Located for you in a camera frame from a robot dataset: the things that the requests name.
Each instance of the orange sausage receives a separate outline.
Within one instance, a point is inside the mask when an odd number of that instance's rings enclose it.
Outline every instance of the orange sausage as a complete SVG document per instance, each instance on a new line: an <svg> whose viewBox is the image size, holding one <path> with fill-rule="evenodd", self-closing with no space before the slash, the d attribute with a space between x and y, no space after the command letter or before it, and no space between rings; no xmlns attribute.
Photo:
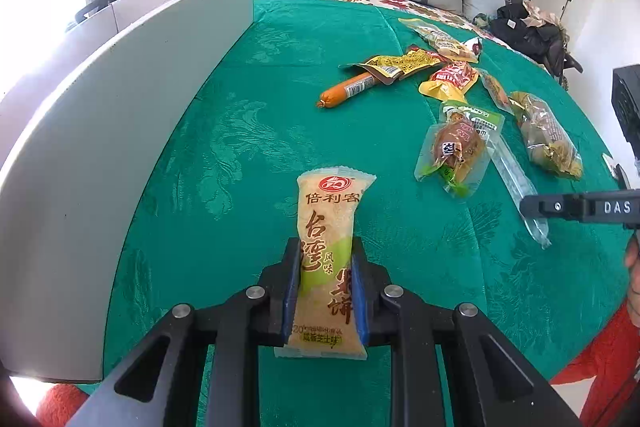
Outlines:
<svg viewBox="0 0 640 427"><path fill-rule="evenodd" d="M368 72L353 76L322 93L316 107L335 107L347 98L351 98L379 82L375 76Z"/></svg>

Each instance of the red snack package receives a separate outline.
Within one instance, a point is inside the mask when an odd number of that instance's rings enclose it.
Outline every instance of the red snack package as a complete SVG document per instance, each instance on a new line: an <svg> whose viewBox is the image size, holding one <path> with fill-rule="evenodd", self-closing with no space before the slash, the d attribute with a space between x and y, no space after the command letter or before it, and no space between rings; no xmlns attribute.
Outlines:
<svg viewBox="0 0 640 427"><path fill-rule="evenodd" d="M465 93L476 83L478 76L478 72L467 62L457 60L433 73L429 80L420 84L418 90L443 102L457 100L466 103Z"/></svg>

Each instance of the snack package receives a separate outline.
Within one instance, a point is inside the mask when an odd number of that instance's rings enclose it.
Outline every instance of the snack package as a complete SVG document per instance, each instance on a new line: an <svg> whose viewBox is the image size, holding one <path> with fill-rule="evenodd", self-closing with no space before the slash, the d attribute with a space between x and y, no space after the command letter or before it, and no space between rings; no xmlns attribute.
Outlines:
<svg viewBox="0 0 640 427"><path fill-rule="evenodd" d="M465 102L465 93L478 80L478 72L466 62L457 61L444 66L420 84L418 91L438 100Z"/></svg>
<svg viewBox="0 0 640 427"><path fill-rule="evenodd" d="M404 55L394 57L392 55L375 55L364 62L348 64L360 66L375 76L380 82L389 86L396 80L408 77L418 71L444 64L447 59L432 51L424 50L415 44L409 46Z"/></svg>
<svg viewBox="0 0 640 427"><path fill-rule="evenodd" d="M465 48L472 51L476 58L480 60L480 55L482 55L482 39L480 37L473 37L462 44Z"/></svg>
<svg viewBox="0 0 640 427"><path fill-rule="evenodd" d="M421 38L429 43L443 57L450 60L465 60L467 62L477 62L478 57L472 50L461 44L447 32L441 30L433 24L429 24L422 19L398 19L402 24L411 28Z"/></svg>
<svg viewBox="0 0 640 427"><path fill-rule="evenodd" d="M502 139L502 136L498 136L497 140L493 141L494 153L491 155L491 160L494 162L504 185L507 187L513 203L516 205L520 217L524 221L525 227L529 231L529 235L542 247L544 250L551 246L549 241L549 224L546 221L546 217L524 217L520 213L520 202L524 196L535 196L538 191L534 187L531 180L527 178L527 175L522 170L522 167L516 160L515 156L509 149L507 142Z"/></svg>
<svg viewBox="0 0 640 427"><path fill-rule="evenodd" d="M300 287L293 329L282 357L366 359L351 304L353 214L376 177L347 167L298 178Z"/></svg>
<svg viewBox="0 0 640 427"><path fill-rule="evenodd" d="M502 89L502 85L498 80L489 74L488 71L478 70L480 74L480 78L482 80L482 85L489 92L489 96L495 103L495 107L506 111L510 114L513 114L513 109L511 108L511 102L509 101L509 97L507 93Z"/></svg>
<svg viewBox="0 0 640 427"><path fill-rule="evenodd" d="M460 198L472 195L484 177L490 155L473 123L460 113L429 127L414 176L420 181L439 172L444 189Z"/></svg>
<svg viewBox="0 0 640 427"><path fill-rule="evenodd" d="M495 143L500 137L504 125L503 115L456 100L447 100L440 104L440 123L459 120L461 116L471 122L483 142L487 143L491 140Z"/></svg>
<svg viewBox="0 0 640 427"><path fill-rule="evenodd" d="M582 158L544 100L516 91L511 107L532 163L557 176L582 177Z"/></svg>

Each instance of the pile of clothes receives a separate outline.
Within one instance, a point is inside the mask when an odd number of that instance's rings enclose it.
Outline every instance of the pile of clothes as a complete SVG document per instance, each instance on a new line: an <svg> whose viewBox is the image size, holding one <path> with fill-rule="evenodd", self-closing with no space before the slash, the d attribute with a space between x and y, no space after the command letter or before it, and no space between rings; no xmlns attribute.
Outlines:
<svg viewBox="0 0 640 427"><path fill-rule="evenodd" d="M542 64L561 82L565 69L576 68L582 73L581 65L566 50L569 35L555 14L526 0L521 4L507 4L498 9L497 15L495 19L478 22L484 22L492 34Z"/></svg>

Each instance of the black device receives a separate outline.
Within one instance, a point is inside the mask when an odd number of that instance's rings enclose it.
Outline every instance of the black device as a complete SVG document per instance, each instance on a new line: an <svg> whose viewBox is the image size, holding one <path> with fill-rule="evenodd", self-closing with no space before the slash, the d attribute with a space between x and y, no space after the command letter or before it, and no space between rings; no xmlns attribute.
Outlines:
<svg viewBox="0 0 640 427"><path fill-rule="evenodd" d="M207 427L258 427L258 346L289 338L300 279L300 240L257 285L217 306L173 307L102 382L68 427L193 426L207 347L215 344ZM456 426L578 427L545 378L473 304L426 304L370 263L351 257L353 312L366 346L391 347L391 427L445 427L436 344Z"/></svg>
<svg viewBox="0 0 640 427"><path fill-rule="evenodd" d="M611 105L620 128L640 158L640 64L613 70ZM622 166L615 169L620 190L525 196L520 202L524 217L559 217L584 223L622 224L640 229L640 190L630 190Z"/></svg>

